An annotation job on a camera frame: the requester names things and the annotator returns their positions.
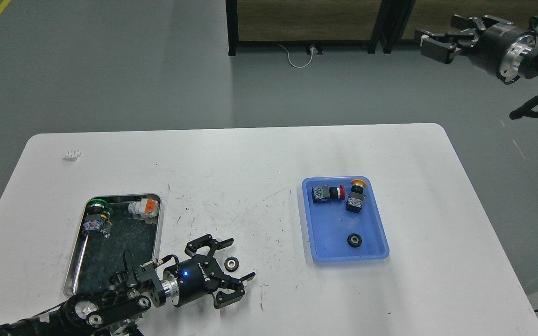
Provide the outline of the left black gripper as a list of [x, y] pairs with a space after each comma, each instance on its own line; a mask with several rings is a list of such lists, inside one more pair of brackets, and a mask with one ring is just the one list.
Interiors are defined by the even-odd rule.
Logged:
[[[228, 276], [213, 257], [217, 250], [230, 247], [233, 242], [233, 238], [218, 241], [211, 234], [206, 234], [186, 244], [185, 254], [191, 258], [179, 261], [173, 254], [163, 257], [166, 265], [163, 277], [169, 279], [175, 289], [171, 295], [173, 306], [179, 308], [216, 291], [213, 294], [213, 306], [219, 310], [245, 296], [245, 282], [254, 279], [256, 272], [241, 278]], [[202, 247], [209, 247], [206, 256], [197, 254]]]

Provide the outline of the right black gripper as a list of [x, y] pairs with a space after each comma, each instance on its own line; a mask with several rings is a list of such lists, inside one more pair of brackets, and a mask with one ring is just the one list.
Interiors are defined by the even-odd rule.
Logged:
[[[459, 32], [434, 33], [416, 29], [414, 39], [420, 53], [450, 64], [456, 56], [468, 55], [471, 64], [496, 78], [519, 78], [519, 66], [531, 51], [531, 32], [514, 22], [493, 15], [463, 17], [454, 14], [451, 27]], [[483, 33], [477, 40], [476, 32]]]

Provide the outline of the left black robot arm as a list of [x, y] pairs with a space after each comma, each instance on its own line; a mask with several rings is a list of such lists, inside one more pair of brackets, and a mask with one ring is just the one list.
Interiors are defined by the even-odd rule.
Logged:
[[237, 278], [229, 261], [221, 266], [215, 252], [230, 247], [206, 234], [188, 242], [187, 258], [170, 254], [134, 266], [124, 258], [124, 270], [110, 279], [109, 288], [78, 293], [57, 306], [15, 323], [0, 325], [0, 336], [140, 336], [137, 321], [150, 308], [171, 303], [179, 308], [205, 295], [219, 310], [245, 296], [251, 272]]

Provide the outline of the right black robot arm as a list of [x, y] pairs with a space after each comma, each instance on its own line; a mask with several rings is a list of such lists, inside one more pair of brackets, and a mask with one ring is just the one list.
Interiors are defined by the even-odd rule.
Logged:
[[[414, 38], [421, 54], [444, 64], [466, 56], [474, 67], [505, 85], [538, 77], [538, 16], [529, 18], [528, 28], [520, 28], [493, 15], [455, 14], [451, 26], [454, 30], [446, 33], [417, 29]], [[538, 95], [510, 113], [512, 120], [523, 117], [538, 119]]]

